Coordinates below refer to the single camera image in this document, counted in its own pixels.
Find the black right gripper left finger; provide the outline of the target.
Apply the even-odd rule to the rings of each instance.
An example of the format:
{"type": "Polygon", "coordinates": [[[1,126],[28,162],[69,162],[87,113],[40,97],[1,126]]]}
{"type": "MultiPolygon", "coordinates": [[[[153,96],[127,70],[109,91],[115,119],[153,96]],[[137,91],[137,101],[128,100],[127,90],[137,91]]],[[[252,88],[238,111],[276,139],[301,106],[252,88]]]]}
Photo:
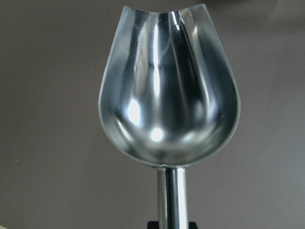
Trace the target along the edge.
{"type": "Polygon", "coordinates": [[[147,229],[158,229],[158,223],[147,223],[147,229]]]}

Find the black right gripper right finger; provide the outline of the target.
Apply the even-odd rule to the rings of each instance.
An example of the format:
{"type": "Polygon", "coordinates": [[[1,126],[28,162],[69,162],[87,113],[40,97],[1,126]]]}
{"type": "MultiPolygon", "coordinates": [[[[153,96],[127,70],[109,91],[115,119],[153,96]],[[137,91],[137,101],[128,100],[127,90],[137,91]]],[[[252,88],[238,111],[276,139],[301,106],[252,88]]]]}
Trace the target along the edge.
{"type": "Polygon", "coordinates": [[[197,229],[196,223],[189,223],[189,229],[197,229]]]}

